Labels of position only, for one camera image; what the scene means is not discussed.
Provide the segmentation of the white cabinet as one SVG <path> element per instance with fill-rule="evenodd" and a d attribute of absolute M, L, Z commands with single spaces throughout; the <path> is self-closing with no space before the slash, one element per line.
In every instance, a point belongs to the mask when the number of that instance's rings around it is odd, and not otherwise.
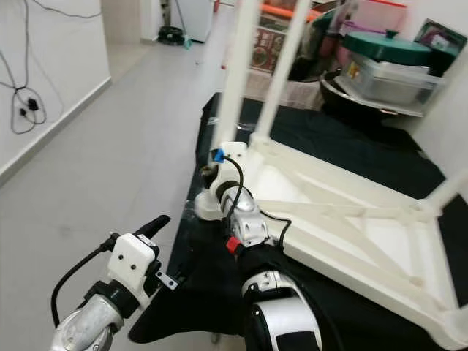
<path fill-rule="evenodd" d="M 214 0 L 168 0 L 173 26 L 181 28 L 191 40 L 204 43 L 213 27 Z"/>

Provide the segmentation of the clear plastic storage box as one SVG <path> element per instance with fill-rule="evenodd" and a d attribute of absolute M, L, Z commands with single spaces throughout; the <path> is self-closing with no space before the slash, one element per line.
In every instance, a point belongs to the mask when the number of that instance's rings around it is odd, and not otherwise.
<path fill-rule="evenodd" d="M 342 80 L 367 100 L 400 107 L 423 107 L 445 80 L 425 66 L 402 66 L 352 53 Z"/>

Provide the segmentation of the green lidded pot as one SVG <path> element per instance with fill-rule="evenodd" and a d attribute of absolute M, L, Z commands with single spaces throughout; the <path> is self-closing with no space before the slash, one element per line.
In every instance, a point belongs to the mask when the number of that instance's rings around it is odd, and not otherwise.
<path fill-rule="evenodd" d="M 390 61 L 402 66 L 425 66 L 431 49 L 417 42 L 396 37 L 397 32 L 350 32 L 345 34 L 342 47 L 375 61 Z"/>

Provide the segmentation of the red printed cardboard box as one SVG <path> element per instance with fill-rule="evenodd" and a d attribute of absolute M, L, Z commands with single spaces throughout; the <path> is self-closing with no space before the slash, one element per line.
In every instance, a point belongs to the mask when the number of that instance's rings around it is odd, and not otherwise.
<path fill-rule="evenodd" d="M 266 27 L 257 27 L 251 67 L 257 71 L 272 73 L 275 70 L 285 40 L 285 33 Z"/>

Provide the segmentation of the beige textured cloth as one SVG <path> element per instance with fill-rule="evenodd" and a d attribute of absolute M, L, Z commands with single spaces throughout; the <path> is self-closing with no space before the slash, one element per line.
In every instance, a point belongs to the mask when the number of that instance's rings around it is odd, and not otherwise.
<path fill-rule="evenodd" d="M 251 69 L 247 76 L 243 97 L 265 102 L 271 83 L 272 74 L 270 72 Z M 317 80 L 288 80 L 284 84 L 279 100 L 281 107 L 300 108 L 300 110 L 320 110 L 322 104 L 323 98 Z"/>

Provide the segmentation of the pink plastic storage box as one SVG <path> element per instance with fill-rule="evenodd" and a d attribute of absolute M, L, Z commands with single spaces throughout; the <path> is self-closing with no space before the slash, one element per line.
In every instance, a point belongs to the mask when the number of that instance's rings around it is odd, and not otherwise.
<path fill-rule="evenodd" d="M 350 21 L 361 28 L 378 32 L 398 32 L 407 13 L 407 4 L 391 0 L 360 0 Z"/>

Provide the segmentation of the purple printed box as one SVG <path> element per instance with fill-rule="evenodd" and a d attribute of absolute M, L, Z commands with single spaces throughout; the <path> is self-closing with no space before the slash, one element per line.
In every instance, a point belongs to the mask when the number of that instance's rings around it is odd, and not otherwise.
<path fill-rule="evenodd" d="M 430 75 L 442 77 L 468 45 L 468 37 L 460 34 L 438 21 L 427 19 L 415 35 L 414 41 L 430 49 L 426 66 Z"/>

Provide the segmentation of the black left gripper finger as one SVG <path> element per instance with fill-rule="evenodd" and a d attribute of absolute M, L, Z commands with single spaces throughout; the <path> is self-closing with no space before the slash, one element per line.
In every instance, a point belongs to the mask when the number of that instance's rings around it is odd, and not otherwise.
<path fill-rule="evenodd" d="M 154 236 L 163 227 L 166 227 L 170 223 L 171 218 L 168 215 L 159 215 L 154 220 L 144 224 L 142 227 L 136 230 L 137 236 Z"/>

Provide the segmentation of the orange plastic lid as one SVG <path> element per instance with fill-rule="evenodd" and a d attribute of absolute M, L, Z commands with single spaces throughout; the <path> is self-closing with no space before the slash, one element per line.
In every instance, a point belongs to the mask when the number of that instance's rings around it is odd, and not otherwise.
<path fill-rule="evenodd" d="M 295 14 L 294 10 L 282 9 L 281 7 L 271 6 L 271 4 L 262 4 L 261 11 L 264 14 L 278 15 L 287 19 L 291 19 Z M 321 11 L 308 10 L 306 13 L 306 21 L 314 21 L 320 17 L 321 14 L 323 14 Z"/>

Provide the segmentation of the black round pan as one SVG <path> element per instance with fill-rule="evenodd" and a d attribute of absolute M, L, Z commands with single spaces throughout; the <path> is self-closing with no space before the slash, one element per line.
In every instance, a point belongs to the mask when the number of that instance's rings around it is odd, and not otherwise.
<path fill-rule="evenodd" d="M 331 107 L 338 113 L 349 115 L 351 113 L 363 113 L 375 118 L 422 118 L 424 113 L 408 110 L 404 107 L 395 107 L 389 104 L 374 102 L 355 93 L 347 85 L 339 83 L 341 70 L 324 72 L 318 76 L 319 91 L 323 97 L 323 110 Z"/>

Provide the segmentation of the black tablecloth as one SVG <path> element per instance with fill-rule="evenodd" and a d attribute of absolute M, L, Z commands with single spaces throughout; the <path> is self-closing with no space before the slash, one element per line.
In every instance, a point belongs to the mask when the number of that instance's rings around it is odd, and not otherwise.
<path fill-rule="evenodd" d="M 444 178 L 408 132 L 358 113 L 281 107 L 271 137 L 410 197 L 427 196 Z M 468 306 L 468 202 L 456 197 L 439 224 L 458 303 Z M 367 298 L 297 261 L 288 267 L 328 311 L 345 351 L 444 351 L 417 325 Z M 168 270 L 183 285 L 157 295 L 131 328 L 131 341 L 149 344 L 188 331 L 243 333 L 245 305 L 223 225 L 181 219 Z"/>

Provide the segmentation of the black round floor device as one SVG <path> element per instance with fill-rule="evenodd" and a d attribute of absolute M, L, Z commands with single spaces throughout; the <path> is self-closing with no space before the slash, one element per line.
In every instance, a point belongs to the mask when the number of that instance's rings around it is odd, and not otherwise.
<path fill-rule="evenodd" d="M 186 41 L 184 30 L 175 26 L 161 26 L 157 32 L 158 43 L 164 45 L 184 45 Z"/>

